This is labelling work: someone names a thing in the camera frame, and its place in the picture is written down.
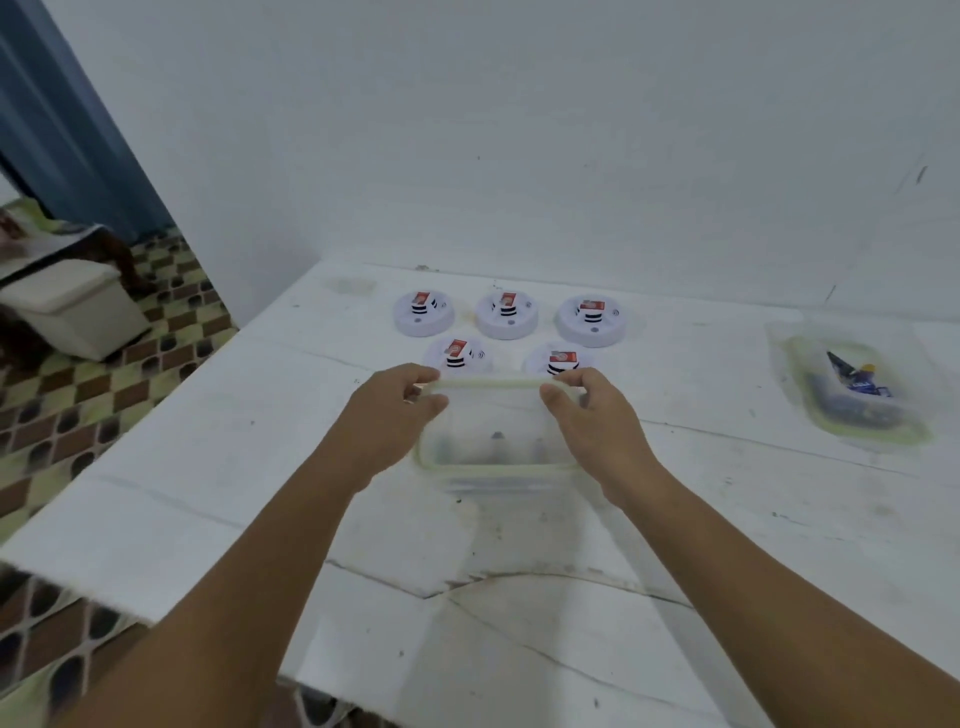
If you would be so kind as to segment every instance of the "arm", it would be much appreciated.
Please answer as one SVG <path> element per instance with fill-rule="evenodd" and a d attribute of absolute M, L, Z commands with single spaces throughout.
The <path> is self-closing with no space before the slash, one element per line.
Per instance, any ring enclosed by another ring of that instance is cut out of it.
<path fill-rule="evenodd" d="M 350 499 L 400 460 L 440 396 L 434 369 L 373 375 L 243 535 L 60 728 L 255 726 Z"/>
<path fill-rule="evenodd" d="M 579 407 L 544 385 L 570 450 L 669 569 L 773 722 L 954 726 L 960 683 L 769 556 L 654 456 L 626 398 L 592 369 Z"/>

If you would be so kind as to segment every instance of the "finger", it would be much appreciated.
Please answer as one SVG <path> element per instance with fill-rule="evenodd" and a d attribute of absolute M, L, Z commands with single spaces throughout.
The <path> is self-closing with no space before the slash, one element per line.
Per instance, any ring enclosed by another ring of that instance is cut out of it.
<path fill-rule="evenodd" d="M 414 384 L 425 384 L 428 381 L 436 381 L 440 378 L 440 372 L 433 367 L 424 367 L 421 364 L 400 364 L 384 371 L 384 374 L 395 377 L 403 385 L 404 391 Z"/>
<path fill-rule="evenodd" d="M 540 398 L 546 408 L 550 410 L 550 414 L 561 425 L 569 422 L 577 412 L 578 407 L 569 395 L 553 384 L 542 384 L 540 386 Z"/>
<path fill-rule="evenodd" d="M 417 399 L 411 409 L 413 410 L 414 417 L 417 418 L 420 426 L 423 427 L 443 412 L 448 404 L 450 404 L 450 400 L 446 395 L 427 395 L 426 397 Z"/>
<path fill-rule="evenodd" d="M 598 387 L 612 386 L 610 384 L 610 380 L 600 374 L 593 367 L 586 367 L 585 369 L 568 369 L 565 372 L 560 372 L 553 378 L 557 381 L 563 382 L 564 384 L 568 384 L 571 387 L 584 387 L 588 392 Z"/>

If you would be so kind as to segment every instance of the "hand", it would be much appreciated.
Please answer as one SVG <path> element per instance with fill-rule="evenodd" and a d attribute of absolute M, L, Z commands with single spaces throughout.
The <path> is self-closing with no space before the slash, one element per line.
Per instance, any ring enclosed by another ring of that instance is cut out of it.
<path fill-rule="evenodd" d="M 623 491 L 660 463 L 643 434 L 636 412 L 616 387 L 595 369 L 571 369 L 554 377 L 587 389 L 582 407 L 558 387 L 543 384 L 540 397 L 556 418 L 570 452 L 614 505 Z"/>
<path fill-rule="evenodd" d="M 424 426 L 447 406 L 443 395 L 408 401 L 418 384 L 434 381 L 440 372 L 419 364 L 401 364 L 377 372 L 350 397 L 344 411 L 317 447 L 324 462 L 347 469 L 357 490 L 399 462 L 417 442 Z"/>

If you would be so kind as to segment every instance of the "right hand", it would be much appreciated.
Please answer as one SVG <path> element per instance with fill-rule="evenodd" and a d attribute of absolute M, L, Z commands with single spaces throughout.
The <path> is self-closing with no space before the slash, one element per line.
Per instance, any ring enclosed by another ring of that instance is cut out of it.
<path fill-rule="evenodd" d="M 584 407 L 552 384 L 540 387 L 540 397 L 560 425 L 577 462 L 600 483 L 607 500 L 621 505 L 631 483 L 660 467 L 636 412 L 623 393 L 595 369 L 571 369 L 555 379 L 587 389 Z"/>

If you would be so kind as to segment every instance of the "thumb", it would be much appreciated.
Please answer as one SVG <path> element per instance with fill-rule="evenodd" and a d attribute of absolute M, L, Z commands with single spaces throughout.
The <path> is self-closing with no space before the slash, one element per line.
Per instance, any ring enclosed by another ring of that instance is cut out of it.
<path fill-rule="evenodd" d="M 561 425 L 568 422 L 576 414 L 576 410 L 578 409 L 574 401 L 568 397 L 560 387 L 555 387 L 553 384 L 543 384 L 540 386 L 540 398 L 543 400 L 546 408 L 550 410 L 550 414 L 553 415 Z"/>
<path fill-rule="evenodd" d="M 446 409 L 448 404 L 450 404 L 450 400 L 446 398 L 446 395 L 427 395 L 417 398 L 414 403 L 414 413 L 420 422 L 420 426 L 433 420 Z"/>

